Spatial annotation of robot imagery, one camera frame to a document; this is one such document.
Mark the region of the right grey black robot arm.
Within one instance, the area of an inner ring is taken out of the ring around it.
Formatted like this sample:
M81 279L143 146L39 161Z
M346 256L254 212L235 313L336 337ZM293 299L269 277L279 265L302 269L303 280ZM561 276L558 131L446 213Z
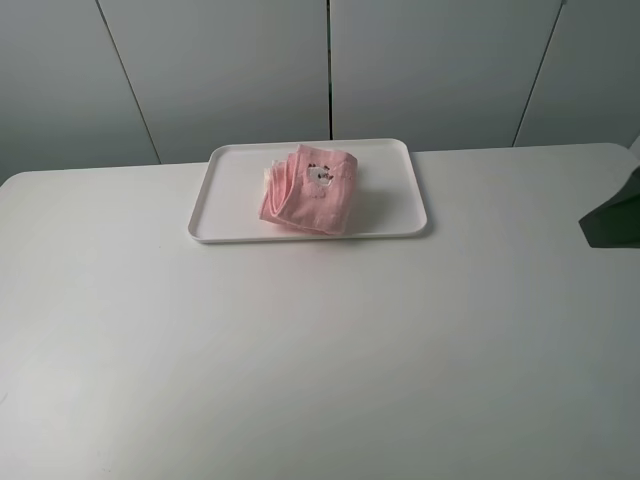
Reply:
M609 200L579 220L592 248L638 248L640 241L639 169Z

